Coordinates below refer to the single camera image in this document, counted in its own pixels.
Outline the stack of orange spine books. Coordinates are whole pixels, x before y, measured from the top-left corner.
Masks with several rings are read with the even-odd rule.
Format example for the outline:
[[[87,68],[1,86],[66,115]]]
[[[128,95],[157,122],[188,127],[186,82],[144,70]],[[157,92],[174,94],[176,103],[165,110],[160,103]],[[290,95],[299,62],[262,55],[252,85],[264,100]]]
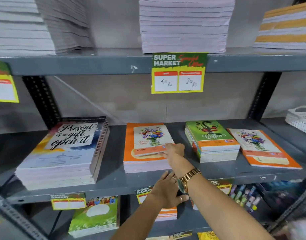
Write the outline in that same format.
[[[306,50],[306,3],[267,11],[253,47]]]

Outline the dark blue packets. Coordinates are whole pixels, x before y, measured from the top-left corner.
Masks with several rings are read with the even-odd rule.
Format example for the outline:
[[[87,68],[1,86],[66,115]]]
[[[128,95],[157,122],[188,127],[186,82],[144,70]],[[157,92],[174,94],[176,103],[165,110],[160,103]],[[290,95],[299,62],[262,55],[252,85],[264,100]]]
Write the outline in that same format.
[[[257,185],[273,219],[280,217],[306,190],[306,180],[273,181]]]

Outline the grey metal shelving rack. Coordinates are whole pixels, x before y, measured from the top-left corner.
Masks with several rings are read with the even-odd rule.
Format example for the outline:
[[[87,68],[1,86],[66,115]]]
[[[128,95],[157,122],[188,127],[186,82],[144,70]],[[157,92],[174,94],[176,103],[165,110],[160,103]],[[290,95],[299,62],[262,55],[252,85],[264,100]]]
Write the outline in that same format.
[[[49,109],[53,99],[47,99],[44,105],[43,98],[49,91],[45,76],[77,76],[77,75],[149,75],[151,73],[152,55],[143,55],[139,49],[129,48],[100,48],[73,51],[56,56],[5,56],[0,61],[7,63],[13,75],[22,76],[28,84],[28,90],[35,101],[36,107],[43,117],[45,124],[50,127],[61,119],[57,106]],[[272,182],[274,180],[299,180],[306,179],[306,154],[294,145],[267,128],[260,122],[261,116],[267,106],[270,93],[269,84],[275,84],[278,73],[306,71],[306,51],[238,47],[227,48],[226,53],[207,55],[207,73],[251,73],[264,72],[255,99],[246,119],[223,120],[225,125],[245,125],[251,128],[264,129],[268,135],[273,136],[277,142],[290,152],[295,159],[299,159],[303,169],[269,169],[257,168],[248,165],[244,156],[239,155],[237,163],[229,163],[220,168],[219,163],[210,166],[201,165],[200,169],[210,180],[233,179],[236,184]],[[116,149],[117,159],[109,161],[108,156],[113,156],[113,144],[115,141],[122,145],[124,139],[114,139],[113,135],[118,129],[125,131],[125,126],[113,126],[110,134],[110,142],[104,158],[104,169],[108,174],[94,186],[64,187],[58,189],[38,190],[31,193],[20,187],[22,195],[5,198],[0,194],[0,214],[28,235],[30,240],[49,240],[45,233],[41,232],[33,222],[22,215],[13,205],[38,203],[49,201],[51,195],[60,193],[85,193],[95,195],[131,195],[138,188],[153,185],[161,171],[148,173],[126,174],[122,168],[122,149]]]

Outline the white plastic basket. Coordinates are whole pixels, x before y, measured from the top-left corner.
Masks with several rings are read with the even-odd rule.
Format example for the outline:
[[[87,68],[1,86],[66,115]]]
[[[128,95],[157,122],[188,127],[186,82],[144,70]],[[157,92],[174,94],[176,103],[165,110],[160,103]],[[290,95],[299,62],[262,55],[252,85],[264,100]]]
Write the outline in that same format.
[[[287,111],[285,122],[306,133],[306,105]]]

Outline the person's left forearm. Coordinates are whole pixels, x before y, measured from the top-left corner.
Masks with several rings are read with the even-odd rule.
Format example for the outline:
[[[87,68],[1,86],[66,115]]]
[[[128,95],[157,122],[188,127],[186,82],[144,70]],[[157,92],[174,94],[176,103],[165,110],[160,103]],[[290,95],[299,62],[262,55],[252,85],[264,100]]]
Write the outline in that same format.
[[[169,197],[150,193],[110,240],[145,240],[160,211],[167,207],[172,207]]]

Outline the green yellow price tag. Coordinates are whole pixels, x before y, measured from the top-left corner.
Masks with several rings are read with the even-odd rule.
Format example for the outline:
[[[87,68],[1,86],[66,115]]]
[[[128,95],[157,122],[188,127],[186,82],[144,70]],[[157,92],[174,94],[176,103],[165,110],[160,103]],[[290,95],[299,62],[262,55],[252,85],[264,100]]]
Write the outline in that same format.
[[[153,185],[152,186],[148,186],[139,190],[136,190],[136,198],[139,202],[139,204],[142,204],[144,202],[144,200],[146,199],[147,195],[152,191],[153,189]]]
[[[217,188],[219,188],[223,193],[229,195],[233,185],[232,179],[212,179],[209,181]]]
[[[77,210],[87,207],[85,193],[52,194],[50,197],[53,210]]]
[[[151,93],[203,92],[208,53],[153,53]]]
[[[2,61],[0,61],[0,102],[19,103],[19,97],[10,68]]]

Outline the large orange floral notebook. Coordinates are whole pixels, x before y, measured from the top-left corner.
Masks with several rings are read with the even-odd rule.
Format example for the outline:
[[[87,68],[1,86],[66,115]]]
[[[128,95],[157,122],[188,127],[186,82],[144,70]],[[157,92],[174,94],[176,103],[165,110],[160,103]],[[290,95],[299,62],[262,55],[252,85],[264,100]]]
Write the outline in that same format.
[[[227,131],[239,143],[242,154],[251,166],[292,170],[303,169],[262,130],[228,128]]]

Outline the stack of green cover notebooks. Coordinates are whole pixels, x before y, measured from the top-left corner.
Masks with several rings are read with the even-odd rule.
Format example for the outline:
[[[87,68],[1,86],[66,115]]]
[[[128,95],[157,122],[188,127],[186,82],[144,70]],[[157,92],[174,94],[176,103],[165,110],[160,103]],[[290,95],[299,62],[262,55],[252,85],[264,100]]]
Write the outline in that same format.
[[[187,121],[185,135],[200,163],[235,161],[240,145],[216,120]]]

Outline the stack of grass cover notebooks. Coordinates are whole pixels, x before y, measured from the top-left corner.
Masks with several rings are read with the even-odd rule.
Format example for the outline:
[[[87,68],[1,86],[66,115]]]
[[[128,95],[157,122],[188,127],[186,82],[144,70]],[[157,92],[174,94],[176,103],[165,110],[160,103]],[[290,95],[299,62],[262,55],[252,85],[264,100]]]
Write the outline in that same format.
[[[85,209],[75,211],[68,234],[73,238],[116,230],[120,226],[120,196],[89,201]]]

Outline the person's left hand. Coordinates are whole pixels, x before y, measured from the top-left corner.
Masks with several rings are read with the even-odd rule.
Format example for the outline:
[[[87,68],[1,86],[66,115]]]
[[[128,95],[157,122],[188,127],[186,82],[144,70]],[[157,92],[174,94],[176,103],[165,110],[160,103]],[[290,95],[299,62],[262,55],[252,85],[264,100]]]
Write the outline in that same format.
[[[155,183],[148,199],[159,209],[171,209],[189,200],[186,194],[177,195],[179,187],[174,172],[166,171]]]

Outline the row of colourful bottles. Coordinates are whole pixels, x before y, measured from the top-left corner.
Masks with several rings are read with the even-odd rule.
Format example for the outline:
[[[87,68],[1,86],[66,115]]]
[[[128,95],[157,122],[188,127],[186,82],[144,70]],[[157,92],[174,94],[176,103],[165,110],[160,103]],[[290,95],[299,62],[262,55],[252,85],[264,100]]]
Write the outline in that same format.
[[[228,196],[249,214],[255,213],[262,201],[262,196],[256,184],[233,185]]]

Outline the stack of white paper books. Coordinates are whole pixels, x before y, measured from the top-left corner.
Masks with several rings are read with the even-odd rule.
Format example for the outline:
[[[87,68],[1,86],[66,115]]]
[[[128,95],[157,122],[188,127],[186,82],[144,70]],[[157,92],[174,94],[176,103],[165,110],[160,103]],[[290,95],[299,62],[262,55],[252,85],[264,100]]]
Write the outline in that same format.
[[[56,53],[92,48],[83,0],[35,0]]]
[[[35,0],[0,0],[0,56],[55,54]]]
[[[139,0],[143,54],[226,52],[235,0]]]

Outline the gold wrist watch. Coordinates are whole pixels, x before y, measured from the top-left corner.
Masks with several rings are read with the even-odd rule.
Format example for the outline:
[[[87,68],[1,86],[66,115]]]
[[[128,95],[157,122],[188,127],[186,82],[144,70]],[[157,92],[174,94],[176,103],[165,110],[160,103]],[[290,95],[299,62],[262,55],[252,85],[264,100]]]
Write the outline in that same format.
[[[201,171],[198,168],[194,168],[177,180],[177,184],[181,193],[188,194],[187,183],[197,174],[201,174]]]

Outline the person's right forearm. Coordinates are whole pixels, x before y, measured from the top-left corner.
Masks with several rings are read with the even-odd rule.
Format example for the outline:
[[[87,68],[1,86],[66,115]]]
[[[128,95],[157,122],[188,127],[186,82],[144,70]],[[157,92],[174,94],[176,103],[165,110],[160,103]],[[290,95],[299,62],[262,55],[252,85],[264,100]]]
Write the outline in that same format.
[[[187,183],[188,195],[219,240],[275,240],[247,211],[202,176]]]

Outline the stack of orange white notebooks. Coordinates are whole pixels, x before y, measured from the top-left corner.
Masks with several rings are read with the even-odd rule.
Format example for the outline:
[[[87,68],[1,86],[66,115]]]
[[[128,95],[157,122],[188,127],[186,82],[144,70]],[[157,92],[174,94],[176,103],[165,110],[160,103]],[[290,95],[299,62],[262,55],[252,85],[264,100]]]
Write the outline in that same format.
[[[177,214],[178,211],[176,206],[170,209],[162,209],[155,219],[155,222],[176,220],[178,218]]]

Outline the person's right hand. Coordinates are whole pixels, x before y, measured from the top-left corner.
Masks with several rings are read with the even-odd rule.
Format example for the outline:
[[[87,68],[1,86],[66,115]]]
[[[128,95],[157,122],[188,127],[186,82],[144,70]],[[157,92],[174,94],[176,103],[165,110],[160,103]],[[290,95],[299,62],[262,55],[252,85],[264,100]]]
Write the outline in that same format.
[[[174,171],[177,178],[183,177],[195,167],[184,158],[185,146],[183,144],[165,144],[166,151],[159,152],[159,155],[166,158],[171,169]]]

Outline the small floral cover notebook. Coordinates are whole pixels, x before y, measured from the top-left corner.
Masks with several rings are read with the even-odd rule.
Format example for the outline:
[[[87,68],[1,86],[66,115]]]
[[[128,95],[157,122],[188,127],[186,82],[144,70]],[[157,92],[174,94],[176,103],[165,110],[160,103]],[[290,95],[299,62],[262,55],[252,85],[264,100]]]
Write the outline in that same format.
[[[166,125],[138,126],[134,132],[134,155],[149,156],[165,152],[165,144],[174,143]]]

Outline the stack of script cover notebooks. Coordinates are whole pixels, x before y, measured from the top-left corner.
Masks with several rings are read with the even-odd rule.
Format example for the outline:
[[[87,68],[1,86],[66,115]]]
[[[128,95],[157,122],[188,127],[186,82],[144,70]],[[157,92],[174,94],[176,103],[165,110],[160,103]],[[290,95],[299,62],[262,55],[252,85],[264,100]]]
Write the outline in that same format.
[[[95,184],[109,134],[106,116],[63,118],[16,168],[15,176],[29,191]]]

